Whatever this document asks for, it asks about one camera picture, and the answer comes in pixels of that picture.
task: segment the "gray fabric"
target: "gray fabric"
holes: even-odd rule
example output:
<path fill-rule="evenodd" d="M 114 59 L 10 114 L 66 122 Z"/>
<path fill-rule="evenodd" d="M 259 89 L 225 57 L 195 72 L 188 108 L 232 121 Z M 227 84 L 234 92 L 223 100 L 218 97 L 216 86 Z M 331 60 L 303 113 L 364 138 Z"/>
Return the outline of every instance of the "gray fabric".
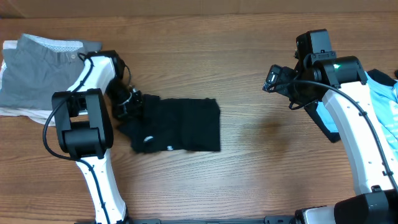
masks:
<path fill-rule="evenodd" d="M 54 52 L 22 36 L 17 49 L 2 51 L 7 69 L 2 77 L 0 107 L 52 110 L 51 97 L 79 77 L 84 63 L 78 53 L 101 50 L 100 42 L 83 42 L 73 52 Z"/>

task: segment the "black garment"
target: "black garment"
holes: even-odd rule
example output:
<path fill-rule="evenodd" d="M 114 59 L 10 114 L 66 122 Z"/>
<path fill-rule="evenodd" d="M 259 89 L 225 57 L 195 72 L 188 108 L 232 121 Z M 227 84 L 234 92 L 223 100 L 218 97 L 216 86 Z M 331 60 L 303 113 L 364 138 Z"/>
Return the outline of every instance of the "black garment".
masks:
<path fill-rule="evenodd" d="M 176 149 L 220 151 L 220 108 L 216 100 L 143 96 L 143 113 L 118 127 L 136 152 Z"/>

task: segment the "light blue fabric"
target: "light blue fabric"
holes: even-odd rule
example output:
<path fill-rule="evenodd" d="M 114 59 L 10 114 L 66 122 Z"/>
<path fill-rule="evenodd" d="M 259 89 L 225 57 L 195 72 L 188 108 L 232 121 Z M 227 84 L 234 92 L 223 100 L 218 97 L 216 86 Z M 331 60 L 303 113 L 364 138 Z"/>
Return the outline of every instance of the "light blue fabric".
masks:
<path fill-rule="evenodd" d="M 398 158 L 398 153 L 396 152 L 398 149 L 398 83 L 393 87 L 385 86 L 371 79 L 367 73 L 366 76 L 368 77 L 368 85 L 371 90 L 374 112 L 381 124 L 390 148 L 394 152 L 395 157 Z M 336 124 L 323 103 L 318 104 L 317 112 L 329 131 L 337 133 Z"/>

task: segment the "white cloth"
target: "white cloth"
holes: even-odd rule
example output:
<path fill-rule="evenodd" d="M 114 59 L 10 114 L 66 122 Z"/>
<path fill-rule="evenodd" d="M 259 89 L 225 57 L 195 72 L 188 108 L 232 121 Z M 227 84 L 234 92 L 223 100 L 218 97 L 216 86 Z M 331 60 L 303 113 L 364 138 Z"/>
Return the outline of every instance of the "white cloth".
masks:
<path fill-rule="evenodd" d="M 83 43 L 80 41 L 69 41 L 69 40 L 52 40 L 43 37 L 37 37 L 34 35 L 24 34 L 24 36 L 29 39 L 47 47 L 54 52 L 68 52 L 74 51 L 81 47 L 83 47 Z M 3 49 L 16 49 L 17 48 L 17 40 L 6 40 L 2 44 Z M 2 75 L 7 68 L 4 60 L 1 64 L 0 70 L 0 91 L 1 91 L 1 80 Z M 40 124 L 45 124 L 47 118 L 49 118 L 51 111 L 47 110 L 35 110 L 35 109 L 25 109 L 25 108 L 0 108 L 0 116 L 27 116 L 32 121 L 35 121 Z M 54 118 L 51 119 L 49 126 L 55 126 Z"/>

